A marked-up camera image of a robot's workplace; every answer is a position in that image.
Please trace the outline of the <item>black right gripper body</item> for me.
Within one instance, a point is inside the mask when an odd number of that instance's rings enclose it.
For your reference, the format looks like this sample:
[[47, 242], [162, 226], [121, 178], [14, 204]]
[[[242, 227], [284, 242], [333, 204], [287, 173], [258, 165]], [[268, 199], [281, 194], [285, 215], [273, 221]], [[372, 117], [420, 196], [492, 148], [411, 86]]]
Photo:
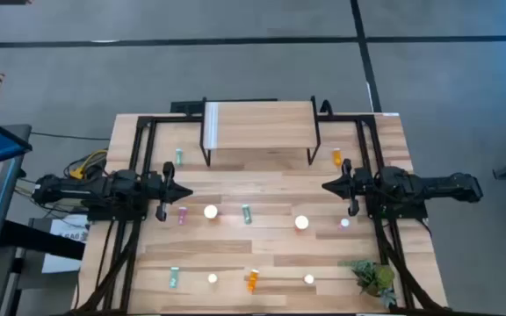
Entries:
[[367, 187], [370, 185], [370, 171], [367, 168], [352, 168], [351, 160], [344, 159], [342, 164], [342, 173], [346, 176], [347, 181], [347, 196], [351, 201], [348, 208], [350, 216], [354, 217], [359, 212], [359, 202], [356, 196], [364, 196], [367, 192]]

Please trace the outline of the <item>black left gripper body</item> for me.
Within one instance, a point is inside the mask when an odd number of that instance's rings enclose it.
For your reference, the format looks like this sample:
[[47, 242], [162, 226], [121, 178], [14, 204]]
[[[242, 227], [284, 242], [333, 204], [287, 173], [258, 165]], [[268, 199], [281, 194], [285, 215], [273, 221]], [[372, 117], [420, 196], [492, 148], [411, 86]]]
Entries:
[[159, 200], [160, 204], [155, 211], [155, 217], [159, 221], [167, 219], [166, 206], [170, 203], [170, 190], [175, 175], [173, 162], [163, 164], [163, 173], [159, 175], [156, 171], [147, 174], [148, 196], [150, 199]]

